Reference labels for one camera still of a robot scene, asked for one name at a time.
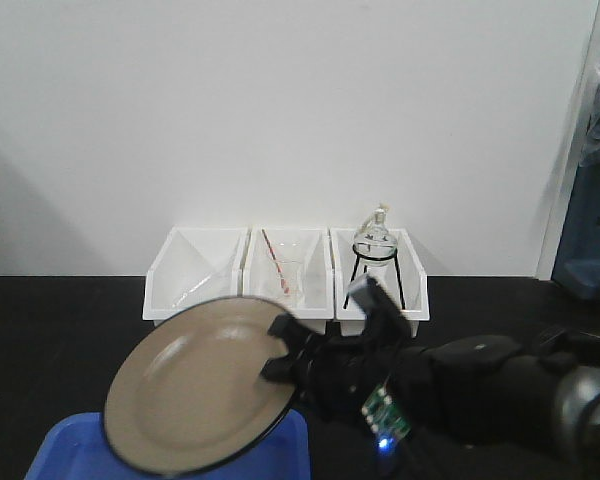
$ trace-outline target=blue plastic bin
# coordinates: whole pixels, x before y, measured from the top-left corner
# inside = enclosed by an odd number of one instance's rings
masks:
[[[310,480],[307,425],[293,410],[253,449],[195,480]],[[25,480],[148,480],[109,448],[99,413],[68,417],[47,434]]]

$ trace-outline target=robotic arm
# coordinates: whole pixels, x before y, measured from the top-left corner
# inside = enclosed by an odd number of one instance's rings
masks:
[[[372,277],[357,279],[350,295],[366,315],[361,335],[342,336],[336,322],[322,335],[281,315],[269,334],[289,354],[261,375],[295,384],[326,420],[359,423],[381,387],[416,429],[475,445],[514,442],[600,476],[600,367],[564,351],[564,331],[546,332],[534,354],[497,335],[414,347],[408,322]]]

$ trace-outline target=white plastic bin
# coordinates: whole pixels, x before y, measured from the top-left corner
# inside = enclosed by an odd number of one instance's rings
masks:
[[[280,273],[271,260],[262,229],[279,260],[295,259],[303,264],[302,294],[285,305],[299,319],[333,318],[333,270],[327,229],[254,227],[243,271],[243,293],[280,301]]]
[[[402,310],[402,313],[411,321],[412,331],[415,336],[418,322],[429,320],[427,274],[413,248],[407,231],[404,229],[389,229],[389,231],[398,239],[398,264],[400,266],[402,290],[406,306],[406,309]],[[352,248],[355,229],[331,228],[330,233],[335,276],[336,319],[364,320],[362,310],[358,308],[353,300],[350,299],[347,308],[344,308],[347,289],[356,260]],[[362,273],[363,266],[361,263],[358,266],[356,278],[362,275]],[[380,282],[391,298],[400,306],[400,291],[394,262],[390,261],[386,266],[381,268],[370,269],[369,273]]]
[[[147,272],[142,318],[156,325],[205,300],[240,293],[246,228],[169,232]]]

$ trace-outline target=black tabletop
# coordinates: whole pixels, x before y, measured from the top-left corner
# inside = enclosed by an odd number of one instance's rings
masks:
[[[22,479],[58,421],[101,411],[109,384],[152,329],[138,277],[0,277],[0,480]],[[560,324],[600,331],[600,303],[526,278],[430,277],[431,321],[416,342],[440,345],[498,333],[523,344]],[[314,480],[378,478],[370,438],[325,424],[302,406]],[[420,432],[397,478],[575,479],[577,470],[513,445],[469,447]]]

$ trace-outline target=plate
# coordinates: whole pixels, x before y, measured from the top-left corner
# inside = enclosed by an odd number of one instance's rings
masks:
[[[151,473],[207,470],[268,433],[295,387],[260,377],[267,359],[287,354],[267,335],[286,311],[259,298],[212,300],[148,335],[109,389],[104,429],[118,456]]]

